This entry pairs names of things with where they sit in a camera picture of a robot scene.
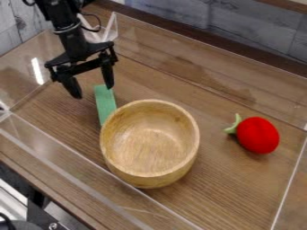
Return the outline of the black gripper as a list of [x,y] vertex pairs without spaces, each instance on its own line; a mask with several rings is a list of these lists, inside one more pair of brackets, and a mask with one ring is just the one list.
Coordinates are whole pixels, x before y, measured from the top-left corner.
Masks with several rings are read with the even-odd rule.
[[80,24],[54,33],[60,38],[66,52],[44,64],[52,79],[63,84],[74,98],[82,99],[83,92],[75,76],[99,67],[107,89],[111,90],[112,66],[118,62],[114,42],[90,43]]

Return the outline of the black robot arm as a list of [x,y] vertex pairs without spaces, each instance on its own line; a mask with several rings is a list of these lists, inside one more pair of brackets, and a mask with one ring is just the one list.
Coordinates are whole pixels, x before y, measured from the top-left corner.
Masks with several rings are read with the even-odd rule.
[[59,37],[64,53],[46,62],[54,82],[59,82],[74,98],[82,99],[83,92],[76,75],[100,68],[107,89],[114,81],[112,67],[119,61],[112,41],[90,42],[84,31],[98,32],[87,28],[78,18],[82,13],[82,0],[22,0],[27,6],[39,6],[44,19],[52,23],[54,34]]

